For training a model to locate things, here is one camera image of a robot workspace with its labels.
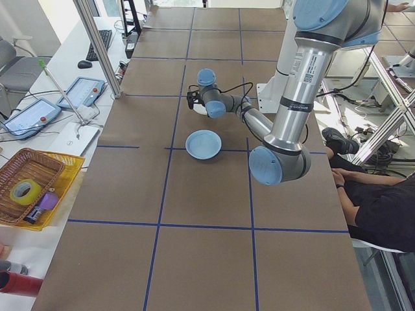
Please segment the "yellow tape roll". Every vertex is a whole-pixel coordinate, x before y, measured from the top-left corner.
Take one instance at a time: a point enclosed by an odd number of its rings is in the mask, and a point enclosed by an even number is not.
[[[30,205],[39,196],[42,187],[31,179],[23,179],[16,183],[10,191],[10,199],[20,205]]]

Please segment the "light blue joint cap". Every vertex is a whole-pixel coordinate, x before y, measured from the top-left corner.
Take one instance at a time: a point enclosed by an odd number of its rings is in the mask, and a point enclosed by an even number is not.
[[[223,117],[226,113],[226,107],[223,102],[219,100],[211,100],[205,104],[207,115],[212,119]]]
[[[381,35],[381,32],[378,31],[378,32],[369,34],[361,38],[357,38],[354,40],[344,42],[342,44],[342,47],[356,47],[359,45],[374,45],[379,41],[380,35]]]
[[[313,31],[332,22],[349,0],[297,0],[292,18],[300,31]]]
[[[216,75],[212,69],[202,69],[197,74],[197,83],[200,86],[211,86],[216,82]]]
[[[249,168],[254,178],[264,185],[276,185],[283,179],[283,170],[277,156],[264,146],[251,151]]]

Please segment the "person's hand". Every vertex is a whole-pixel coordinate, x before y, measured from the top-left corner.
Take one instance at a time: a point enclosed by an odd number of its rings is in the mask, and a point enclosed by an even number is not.
[[[343,175],[339,172],[339,168],[333,168],[333,179],[335,180],[336,185],[344,185],[344,178]]]
[[[352,172],[350,170],[344,170],[343,168],[332,168],[331,171],[332,172],[338,172],[339,174],[341,174],[343,176],[343,178],[345,180],[352,180],[353,179],[354,172]]]
[[[399,5],[394,5],[391,6],[391,11],[390,12],[402,12],[403,10],[406,10],[408,8],[408,2],[402,2]]]

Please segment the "person's arm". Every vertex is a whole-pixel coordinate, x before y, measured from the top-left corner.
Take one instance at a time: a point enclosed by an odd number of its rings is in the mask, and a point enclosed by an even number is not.
[[[362,172],[352,172],[349,170],[344,170],[342,168],[334,168],[333,170],[342,174],[345,180],[356,181],[358,183],[371,183],[374,185],[394,186],[397,183],[400,183],[405,180],[405,178],[401,177],[373,175]]]
[[[408,8],[408,2],[403,2],[400,5],[388,5],[386,8],[387,12],[402,12]]]
[[[356,227],[356,214],[359,210],[359,206],[354,206],[353,202],[349,199],[348,194],[344,190],[344,177],[343,175],[335,169],[331,170],[333,172],[333,179],[335,180],[338,198],[340,199],[340,204],[342,205],[343,214],[348,225],[354,225]]]

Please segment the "keyboard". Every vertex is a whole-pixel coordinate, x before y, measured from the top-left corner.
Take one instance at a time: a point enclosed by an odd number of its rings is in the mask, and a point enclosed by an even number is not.
[[[105,49],[108,50],[108,48],[110,47],[110,43],[111,43],[112,31],[110,31],[110,30],[100,30],[99,35],[101,36],[102,42],[105,46]],[[89,50],[88,50],[88,54],[86,55],[86,60],[89,60],[90,62],[98,60],[98,56],[95,53],[95,51],[93,50],[92,43],[90,43],[90,45],[89,45]]]

